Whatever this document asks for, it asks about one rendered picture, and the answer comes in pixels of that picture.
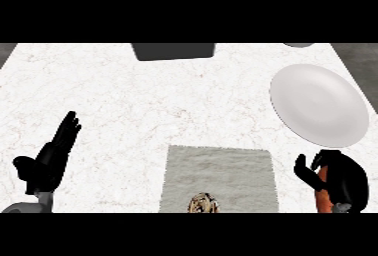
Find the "dark grey appliance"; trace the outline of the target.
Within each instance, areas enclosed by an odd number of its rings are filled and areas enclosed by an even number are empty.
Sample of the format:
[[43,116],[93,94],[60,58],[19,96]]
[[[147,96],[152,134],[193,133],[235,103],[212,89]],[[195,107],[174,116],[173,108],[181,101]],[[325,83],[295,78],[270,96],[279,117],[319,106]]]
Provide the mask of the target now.
[[139,61],[209,58],[214,56],[214,43],[133,43]]

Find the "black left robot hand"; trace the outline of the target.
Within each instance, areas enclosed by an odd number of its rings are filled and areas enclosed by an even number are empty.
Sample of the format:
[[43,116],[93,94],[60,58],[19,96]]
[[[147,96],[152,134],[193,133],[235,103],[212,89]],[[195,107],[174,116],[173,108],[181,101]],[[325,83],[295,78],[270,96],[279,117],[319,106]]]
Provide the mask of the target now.
[[57,127],[53,139],[47,142],[35,158],[18,156],[13,166],[18,177],[26,182],[26,195],[53,192],[59,187],[71,149],[81,130],[75,112],[69,111]]

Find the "white round plate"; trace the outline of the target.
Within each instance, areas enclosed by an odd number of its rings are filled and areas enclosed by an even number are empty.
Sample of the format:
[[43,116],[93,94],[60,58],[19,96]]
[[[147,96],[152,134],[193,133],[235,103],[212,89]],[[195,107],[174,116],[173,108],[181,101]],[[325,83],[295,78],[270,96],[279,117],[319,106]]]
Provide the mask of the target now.
[[356,144],[369,113],[357,90],[329,69],[311,64],[282,68],[270,82],[270,102],[291,131],[328,148]]

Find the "tan brown streaked vegetable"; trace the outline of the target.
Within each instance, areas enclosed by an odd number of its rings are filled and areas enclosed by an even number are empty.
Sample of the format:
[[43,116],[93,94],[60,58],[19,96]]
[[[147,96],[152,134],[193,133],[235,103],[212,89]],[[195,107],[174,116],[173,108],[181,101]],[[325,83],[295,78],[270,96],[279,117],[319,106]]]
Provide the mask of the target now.
[[209,193],[198,193],[189,202],[189,213],[217,213],[220,211],[218,202]]

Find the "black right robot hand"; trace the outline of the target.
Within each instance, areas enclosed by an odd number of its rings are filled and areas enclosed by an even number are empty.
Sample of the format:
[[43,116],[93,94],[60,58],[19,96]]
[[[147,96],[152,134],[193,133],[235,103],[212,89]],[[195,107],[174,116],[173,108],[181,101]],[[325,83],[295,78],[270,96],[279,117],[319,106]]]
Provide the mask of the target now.
[[[317,172],[328,167],[326,181],[322,181]],[[348,203],[347,213],[360,213],[367,205],[369,184],[365,169],[339,150],[322,149],[314,155],[310,166],[305,166],[305,155],[295,159],[294,173],[314,192],[325,189],[332,204]]]

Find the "grey fabric placemat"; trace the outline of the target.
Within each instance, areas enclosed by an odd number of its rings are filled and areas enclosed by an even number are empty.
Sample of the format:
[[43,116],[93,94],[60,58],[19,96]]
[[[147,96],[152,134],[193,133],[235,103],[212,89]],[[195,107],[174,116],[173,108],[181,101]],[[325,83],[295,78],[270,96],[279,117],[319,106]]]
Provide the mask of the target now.
[[186,213],[190,199],[208,193],[221,213],[277,213],[271,156],[267,150],[171,146],[161,213]]

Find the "orange sweet potato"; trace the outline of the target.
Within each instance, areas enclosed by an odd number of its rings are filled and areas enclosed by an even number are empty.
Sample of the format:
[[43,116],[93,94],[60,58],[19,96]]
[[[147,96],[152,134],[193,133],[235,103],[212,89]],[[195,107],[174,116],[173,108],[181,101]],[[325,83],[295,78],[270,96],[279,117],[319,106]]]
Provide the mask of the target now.
[[[328,167],[323,166],[317,172],[317,176],[322,181],[326,181]],[[329,200],[329,194],[325,189],[314,192],[316,197],[316,208],[319,213],[331,213],[332,212],[332,202]]]

